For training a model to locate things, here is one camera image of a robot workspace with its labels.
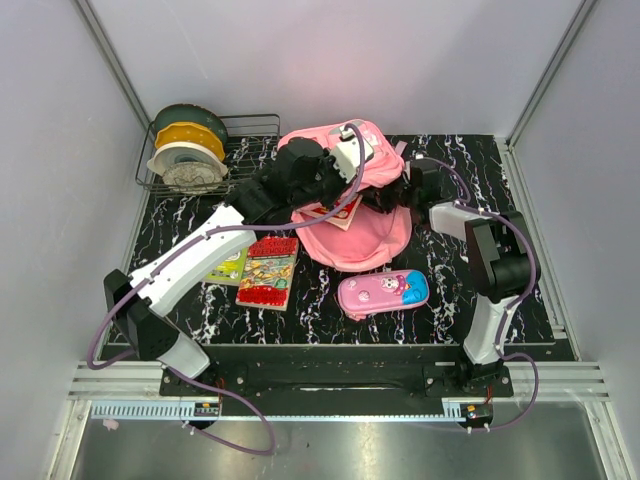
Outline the pink student backpack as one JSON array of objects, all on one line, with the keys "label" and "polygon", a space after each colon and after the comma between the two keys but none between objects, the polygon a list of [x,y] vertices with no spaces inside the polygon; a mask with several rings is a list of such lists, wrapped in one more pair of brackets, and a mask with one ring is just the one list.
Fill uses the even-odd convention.
[{"label": "pink student backpack", "polygon": [[[358,191],[384,187],[399,179],[405,161],[378,126],[361,119],[351,123],[374,151]],[[399,255],[408,245],[411,232],[409,209],[398,206],[389,213],[379,213],[360,203],[346,230],[323,221],[298,229],[296,234],[312,260],[341,272],[359,273],[381,267]]]}]

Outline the green book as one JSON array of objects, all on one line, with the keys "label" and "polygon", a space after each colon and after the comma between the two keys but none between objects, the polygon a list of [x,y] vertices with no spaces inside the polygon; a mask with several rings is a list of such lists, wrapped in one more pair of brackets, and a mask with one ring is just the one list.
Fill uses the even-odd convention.
[{"label": "green book", "polygon": [[203,282],[224,286],[238,286],[244,271],[247,254],[247,248],[234,253],[208,273],[203,278]]}]

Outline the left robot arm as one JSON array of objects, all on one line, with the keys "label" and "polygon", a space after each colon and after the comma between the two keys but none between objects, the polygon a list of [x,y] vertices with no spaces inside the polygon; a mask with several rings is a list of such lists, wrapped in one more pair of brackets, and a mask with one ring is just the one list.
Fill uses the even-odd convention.
[{"label": "left robot arm", "polygon": [[104,288],[111,305],[105,322],[118,327],[139,359],[160,361],[181,375],[190,393],[208,394],[216,382],[208,355],[167,314],[206,274],[254,244],[257,232],[293,229],[294,210],[320,203],[335,215],[355,197],[372,156],[354,125],[332,148],[302,137],[288,141],[275,160],[236,186],[170,251],[129,275],[108,274]]}]

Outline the red treehouse book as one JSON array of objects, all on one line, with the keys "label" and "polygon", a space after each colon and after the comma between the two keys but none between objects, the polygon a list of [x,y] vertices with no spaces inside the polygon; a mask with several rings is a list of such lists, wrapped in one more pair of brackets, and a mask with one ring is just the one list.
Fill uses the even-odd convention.
[{"label": "red treehouse book", "polygon": [[266,236],[248,249],[236,295],[244,307],[285,311],[299,251],[296,237]]}]

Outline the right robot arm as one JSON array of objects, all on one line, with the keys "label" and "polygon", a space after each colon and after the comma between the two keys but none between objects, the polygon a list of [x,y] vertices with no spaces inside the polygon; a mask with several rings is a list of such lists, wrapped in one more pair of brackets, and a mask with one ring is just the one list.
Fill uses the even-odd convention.
[{"label": "right robot arm", "polygon": [[503,376],[508,328],[539,280],[539,262],[523,215],[473,207],[461,175],[431,157],[408,162],[390,184],[368,187],[361,195],[375,211],[407,208],[415,224],[466,244],[476,306],[450,378],[463,395],[486,392]]}]

